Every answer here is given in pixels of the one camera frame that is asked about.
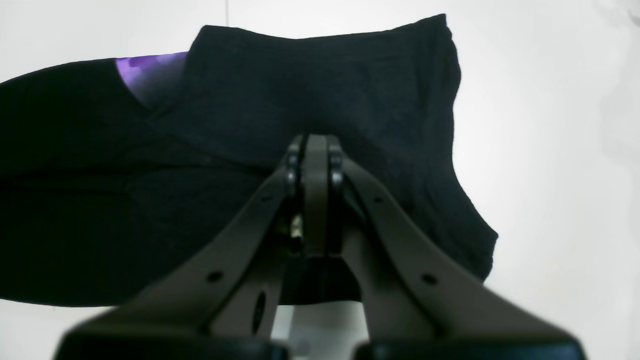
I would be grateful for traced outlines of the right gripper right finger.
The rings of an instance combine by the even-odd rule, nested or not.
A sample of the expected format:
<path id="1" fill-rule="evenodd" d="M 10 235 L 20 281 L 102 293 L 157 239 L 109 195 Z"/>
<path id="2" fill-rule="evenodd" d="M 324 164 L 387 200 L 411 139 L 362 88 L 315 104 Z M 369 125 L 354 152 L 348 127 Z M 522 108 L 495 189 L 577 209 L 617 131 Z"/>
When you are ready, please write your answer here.
<path id="1" fill-rule="evenodd" d="M 357 360 L 583 360 L 568 332 L 488 290 L 423 233 L 379 180 L 317 137 L 317 255 L 359 285 Z"/>

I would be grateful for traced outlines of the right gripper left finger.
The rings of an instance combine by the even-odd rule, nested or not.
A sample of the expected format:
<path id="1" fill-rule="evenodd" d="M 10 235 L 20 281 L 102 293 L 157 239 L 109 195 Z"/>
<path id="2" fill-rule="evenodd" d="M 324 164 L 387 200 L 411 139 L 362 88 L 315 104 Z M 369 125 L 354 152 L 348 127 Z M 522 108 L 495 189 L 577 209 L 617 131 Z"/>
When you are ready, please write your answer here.
<path id="1" fill-rule="evenodd" d="M 258 191 L 210 244 L 142 294 L 69 330 L 57 360 L 288 360 L 271 330 L 292 248 L 318 252 L 291 223 L 311 215 L 318 137 L 296 136 Z"/>

